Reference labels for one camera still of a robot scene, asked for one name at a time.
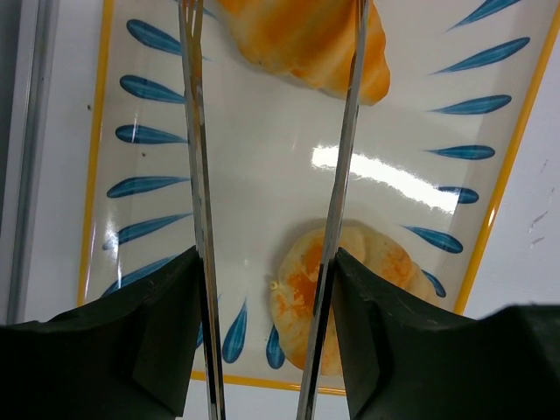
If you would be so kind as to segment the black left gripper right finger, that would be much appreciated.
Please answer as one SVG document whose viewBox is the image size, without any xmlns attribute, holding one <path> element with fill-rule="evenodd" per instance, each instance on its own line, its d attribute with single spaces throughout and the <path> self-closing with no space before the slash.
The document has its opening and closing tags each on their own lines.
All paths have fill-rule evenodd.
<svg viewBox="0 0 560 420">
<path fill-rule="evenodd" d="M 463 317 L 394 286 L 340 250 L 334 317 L 353 419 L 559 416 L 555 305 Z"/>
</svg>

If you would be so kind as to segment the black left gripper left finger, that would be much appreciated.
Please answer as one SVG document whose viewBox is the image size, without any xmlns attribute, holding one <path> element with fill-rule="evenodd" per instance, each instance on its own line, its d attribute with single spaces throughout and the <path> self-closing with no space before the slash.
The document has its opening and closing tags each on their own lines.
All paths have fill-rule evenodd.
<svg viewBox="0 0 560 420">
<path fill-rule="evenodd" d="M 188 249 L 105 297 L 1 329 L 4 419 L 181 417 L 200 325 Z"/>
</svg>

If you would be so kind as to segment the long croissant bread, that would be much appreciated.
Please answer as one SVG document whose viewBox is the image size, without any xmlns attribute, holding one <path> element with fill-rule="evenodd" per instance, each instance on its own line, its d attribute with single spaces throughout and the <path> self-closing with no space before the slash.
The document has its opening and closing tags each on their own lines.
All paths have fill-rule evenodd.
<svg viewBox="0 0 560 420">
<path fill-rule="evenodd" d="M 344 99 L 355 51 L 356 1 L 220 1 L 240 54 L 263 71 Z"/>
</svg>

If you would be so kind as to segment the metal tongs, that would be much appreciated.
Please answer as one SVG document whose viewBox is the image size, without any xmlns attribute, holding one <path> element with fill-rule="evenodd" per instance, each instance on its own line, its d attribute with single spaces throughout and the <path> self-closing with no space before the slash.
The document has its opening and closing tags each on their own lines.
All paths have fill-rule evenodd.
<svg viewBox="0 0 560 420">
<path fill-rule="evenodd" d="M 192 210 L 196 249 L 204 270 L 202 294 L 203 343 L 209 416 L 226 416 L 220 322 L 214 257 L 214 233 L 207 162 L 204 112 L 201 33 L 201 1 L 178 2 L 178 25 L 185 84 L 185 119 L 188 134 L 189 165 L 192 182 Z M 370 3 L 356 4 L 355 52 L 349 69 L 345 111 L 339 141 L 335 179 L 328 208 L 322 257 L 312 311 L 308 348 L 299 391 L 297 418 L 312 419 L 315 413 L 323 345 L 333 290 L 334 257 L 339 248 L 340 231 L 347 195 L 347 182 L 354 148 L 359 112 L 359 96 L 365 60 Z"/>
</svg>

